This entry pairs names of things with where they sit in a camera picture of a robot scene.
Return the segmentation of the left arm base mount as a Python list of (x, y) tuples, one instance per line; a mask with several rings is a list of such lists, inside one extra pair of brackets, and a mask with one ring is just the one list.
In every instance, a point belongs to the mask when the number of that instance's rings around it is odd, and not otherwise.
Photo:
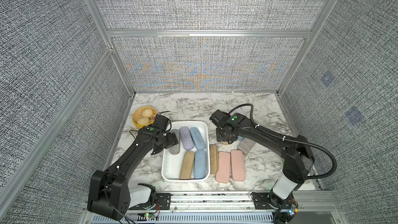
[(155, 211), (157, 209), (160, 210), (169, 210), (171, 205), (171, 196), (170, 193), (156, 193), (154, 197), (150, 198), (147, 203), (139, 204), (135, 206), (137, 210), (149, 210)]

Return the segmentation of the blue glasses case front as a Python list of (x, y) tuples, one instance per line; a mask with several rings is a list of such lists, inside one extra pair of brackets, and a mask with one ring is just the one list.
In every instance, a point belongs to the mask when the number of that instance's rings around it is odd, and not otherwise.
[(202, 138), (202, 135), (197, 127), (190, 128), (191, 138), (197, 150), (204, 150), (206, 144)]

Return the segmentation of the purple fabric glasses case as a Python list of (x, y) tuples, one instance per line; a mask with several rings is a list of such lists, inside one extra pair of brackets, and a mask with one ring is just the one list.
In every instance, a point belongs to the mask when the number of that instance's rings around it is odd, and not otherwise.
[(185, 150), (192, 150), (194, 148), (194, 142), (190, 133), (190, 129), (187, 126), (183, 126), (179, 129), (180, 141)]

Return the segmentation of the tan glasses case back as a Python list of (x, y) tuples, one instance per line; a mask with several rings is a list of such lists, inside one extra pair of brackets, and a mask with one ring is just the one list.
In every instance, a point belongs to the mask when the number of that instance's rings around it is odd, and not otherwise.
[(179, 179), (189, 180), (194, 166), (195, 153), (193, 151), (186, 151), (184, 154)]

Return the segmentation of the grey fabric glasses case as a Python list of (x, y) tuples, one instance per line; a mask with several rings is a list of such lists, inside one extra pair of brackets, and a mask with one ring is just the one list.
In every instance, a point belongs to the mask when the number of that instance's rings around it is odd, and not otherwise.
[(171, 155), (177, 155), (180, 153), (180, 135), (179, 135), (179, 130), (178, 129), (172, 129), (171, 133), (174, 133), (177, 139), (177, 143), (170, 147), (168, 150)]

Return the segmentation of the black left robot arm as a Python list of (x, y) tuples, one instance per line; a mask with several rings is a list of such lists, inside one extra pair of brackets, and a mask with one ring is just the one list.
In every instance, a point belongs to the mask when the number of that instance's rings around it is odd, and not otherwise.
[(121, 220), (130, 208), (129, 180), (143, 160), (151, 152), (156, 155), (178, 144), (171, 133), (169, 118), (156, 115), (154, 123), (138, 130), (133, 144), (106, 170), (97, 170), (91, 176), (87, 210), (113, 220)]

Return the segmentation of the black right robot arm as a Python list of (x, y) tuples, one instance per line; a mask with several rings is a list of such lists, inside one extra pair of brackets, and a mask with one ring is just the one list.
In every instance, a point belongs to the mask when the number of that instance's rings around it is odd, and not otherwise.
[(278, 199), (286, 200), (307, 180), (315, 158), (305, 137), (294, 138), (261, 128), (239, 113), (230, 115), (217, 110), (210, 121), (216, 126), (217, 141), (233, 143), (240, 136), (270, 149), (284, 160), (282, 175), (271, 190)]

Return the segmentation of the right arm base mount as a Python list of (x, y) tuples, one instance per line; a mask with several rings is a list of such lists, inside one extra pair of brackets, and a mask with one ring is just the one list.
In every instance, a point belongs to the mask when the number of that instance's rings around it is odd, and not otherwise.
[(269, 196), (268, 192), (252, 192), (250, 197), (253, 200), (255, 209), (257, 210), (278, 210), (282, 209), (293, 209), (298, 208), (298, 202), (294, 199), (293, 195), (289, 199), (281, 200), (275, 194), (271, 193)]

